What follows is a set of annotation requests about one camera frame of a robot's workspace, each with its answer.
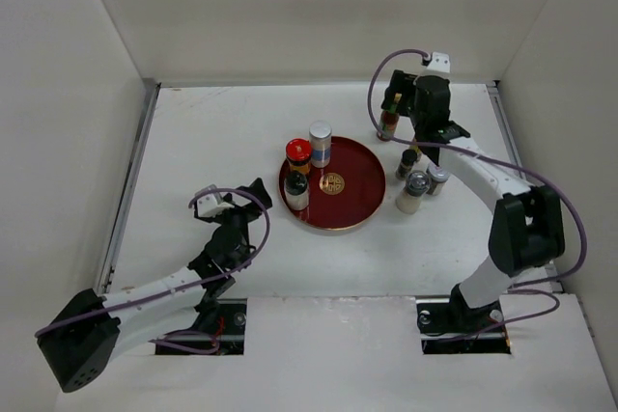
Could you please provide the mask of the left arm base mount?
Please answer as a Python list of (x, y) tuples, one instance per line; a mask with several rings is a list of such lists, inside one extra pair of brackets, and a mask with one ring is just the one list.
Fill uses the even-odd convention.
[(246, 299), (219, 299), (199, 309), (196, 321), (174, 336), (157, 343), (158, 356), (238, 356), (244, 353), (247, 323)]

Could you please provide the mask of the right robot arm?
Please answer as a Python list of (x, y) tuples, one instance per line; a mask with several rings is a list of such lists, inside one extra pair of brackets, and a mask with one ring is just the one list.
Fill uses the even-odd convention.
[(488, 255), (456, 284), (435, 318), (470, 330), (494, 309), (525, 271), (565, 252), (561, 198), (548, 181), (535, 186), (514, 175), (514, 166), (484, 155), (450, 112), (450, 82), (437, 75), (394, 70), (381, 109), (412, 123), (412, 145), (434, 165), (458, 178), (492, 213)]

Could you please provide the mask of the red-lid sauce jar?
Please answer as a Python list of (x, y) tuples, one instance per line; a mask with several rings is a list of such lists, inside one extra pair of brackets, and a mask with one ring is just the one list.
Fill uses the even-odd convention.
[(292, 139), (285, 148), (286, 159), (291, 171), (307, 176), (311, 171), (312, 147), (308, 140)]

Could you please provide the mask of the small brown-cap yellow bottle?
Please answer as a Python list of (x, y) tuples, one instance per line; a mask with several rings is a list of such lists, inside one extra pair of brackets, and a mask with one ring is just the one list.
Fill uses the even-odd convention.
[(416, 140), (413, 139), (412, 140), (412, 144), (409, 145), (409, 149), (410, 150), (414, 150), (416, 152), (416, 161), (420, 161), (422, 159), (423, 153), (421, 151), (421, 149), (415, 144)]

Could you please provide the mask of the silver-lid blue-band spice jar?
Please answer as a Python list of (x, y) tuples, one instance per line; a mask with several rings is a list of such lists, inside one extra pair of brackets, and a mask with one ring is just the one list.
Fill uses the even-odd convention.
[(326, 121), (315, 121), (309, 126), (311, 162), (316, 168), (324, 168), (331, 157), (332, 128)]

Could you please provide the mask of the clear-top white salt grinder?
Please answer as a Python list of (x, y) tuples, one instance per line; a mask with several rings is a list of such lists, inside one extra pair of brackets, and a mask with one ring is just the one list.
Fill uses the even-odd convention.
[(396, 198), (397, 209), (405, 214), (414, 214), (419, 209), (430, 186), (430, 178), (425, 172), (411, 171), (405, 179), (402, 191)]

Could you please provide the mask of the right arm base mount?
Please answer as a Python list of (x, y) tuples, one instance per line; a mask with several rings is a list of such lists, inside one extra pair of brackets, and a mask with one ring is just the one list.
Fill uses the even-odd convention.
[(416, 309), (425, 355), (511, 353), (506, 328), (495, 327), (504, 320), (498, 301), (464, 316), (454, 316), (447, 299), (421, 299)]

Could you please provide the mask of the small black-cap pepper jar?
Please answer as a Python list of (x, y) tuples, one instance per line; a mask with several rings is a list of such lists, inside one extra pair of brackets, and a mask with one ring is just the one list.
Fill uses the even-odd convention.
[(402, 152), (400, 163), (395, 171), (398, 180), (405, 180), (418, 160), (418, 153), (414, 149), (407, 149)]

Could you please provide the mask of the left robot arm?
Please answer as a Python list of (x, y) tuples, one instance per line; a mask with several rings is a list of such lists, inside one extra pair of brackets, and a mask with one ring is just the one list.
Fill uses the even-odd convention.
[(272, 199), (263, 180), (255, 179), (237, 188), (206, 187), (188, 206), (195, 219), (215, 226), (189, 264), (138, 288), (103, 295), (81, 290), (36, 333), (62, 392), (84, 388), (110, 361), (139, 344), (166, 343), (178, 332), (203, 334), (213, 328), (218, 297), (263, 249), (251, 244), (249, 225), (269, 218)]

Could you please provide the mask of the silver-lid brown spice jar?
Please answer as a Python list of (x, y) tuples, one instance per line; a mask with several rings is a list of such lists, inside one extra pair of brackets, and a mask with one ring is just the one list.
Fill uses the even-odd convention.
[(440, 194), (444, 184), (448, 181), (451, 174), (443, 168), (430, 162), (426, 168), (426, 174), (430, 180), (428, 194), (437, 196)]

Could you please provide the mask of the black-cap white salt grinder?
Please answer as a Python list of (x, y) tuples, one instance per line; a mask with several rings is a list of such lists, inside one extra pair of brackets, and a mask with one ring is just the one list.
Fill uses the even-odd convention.
[(309, 205), (309, 182), (299, 171), (290, 171), (284, 179), (284, 196), (291, 210), (301, 211)]

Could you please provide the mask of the yellow-cap chili sauce bottle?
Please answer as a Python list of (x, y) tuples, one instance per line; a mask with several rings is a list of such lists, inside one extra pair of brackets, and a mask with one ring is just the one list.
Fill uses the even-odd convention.
[(388, 141), (394, 135), (400, 119), (398, 106), (402, 95), (395, 93), (392, 96), (384, 96), (384, 100), (380, 106), (381, 113), (379, 118), (379, 129), (377, 137), (381, 141)]

